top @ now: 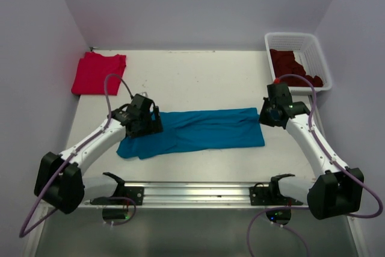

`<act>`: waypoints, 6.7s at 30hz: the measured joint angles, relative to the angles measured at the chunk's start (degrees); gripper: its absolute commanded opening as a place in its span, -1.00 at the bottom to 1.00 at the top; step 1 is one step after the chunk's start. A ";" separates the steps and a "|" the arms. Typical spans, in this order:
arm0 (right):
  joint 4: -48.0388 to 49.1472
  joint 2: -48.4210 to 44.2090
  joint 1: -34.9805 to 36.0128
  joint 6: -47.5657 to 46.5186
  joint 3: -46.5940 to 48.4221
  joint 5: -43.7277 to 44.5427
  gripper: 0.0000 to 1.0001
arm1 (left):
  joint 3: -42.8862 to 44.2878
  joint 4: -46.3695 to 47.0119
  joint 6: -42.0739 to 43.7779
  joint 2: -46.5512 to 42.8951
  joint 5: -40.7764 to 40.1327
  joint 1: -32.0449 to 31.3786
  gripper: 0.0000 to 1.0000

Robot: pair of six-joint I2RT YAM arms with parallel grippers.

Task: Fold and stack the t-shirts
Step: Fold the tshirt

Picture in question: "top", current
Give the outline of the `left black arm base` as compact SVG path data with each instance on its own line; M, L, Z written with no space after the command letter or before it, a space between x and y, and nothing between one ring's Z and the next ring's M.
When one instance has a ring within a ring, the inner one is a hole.
M103 182L96 187L91 205L104 206L102 218L110 226L128 223L136 215L137 207L143 204L144 187L125 185L125 181L110 173L103 173Z

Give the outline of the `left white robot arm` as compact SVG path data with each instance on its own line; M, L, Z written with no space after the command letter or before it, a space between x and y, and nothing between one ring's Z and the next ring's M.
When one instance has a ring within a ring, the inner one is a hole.
M119 204L125 194L122 178L103 173L84 178L84 173L108 149L125 138L135 139L163 131L155 102L136 94L131 103L109 112L107 119L89 136L59 154L48 152L38 170L34 194L65 214L83 201L105 198Z

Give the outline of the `blue t shirt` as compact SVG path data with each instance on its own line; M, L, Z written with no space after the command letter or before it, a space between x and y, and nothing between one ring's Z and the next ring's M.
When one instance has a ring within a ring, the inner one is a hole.
M123 159L148 159L168 153L207 149L263 147L265 140L256 108L161 112L163 131L120 142Z

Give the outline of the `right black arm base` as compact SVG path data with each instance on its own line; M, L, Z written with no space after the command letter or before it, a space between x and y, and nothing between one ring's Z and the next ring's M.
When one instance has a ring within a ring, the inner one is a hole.
M293 174L273 176L269 182L257 182L249 187L249 199L251 206L292 206L303 205L291 197L281 195L278 181L283 178L293 177ZM269 221L279 225L286 225L291 220L291 210L273 210L266 212Z

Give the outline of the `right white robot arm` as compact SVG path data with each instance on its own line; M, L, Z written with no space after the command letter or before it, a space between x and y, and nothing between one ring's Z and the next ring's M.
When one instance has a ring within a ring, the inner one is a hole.
M289 197L306 204L318 220L356 212L360 208L364 180L360 169L351 169L331 149L319 129L309 120L303 102L294 102L284 82L267 86L268 96L260 112L262 125L281 127L297 142L307 158L316 181L293 174L273 176L268 186L272 203Z

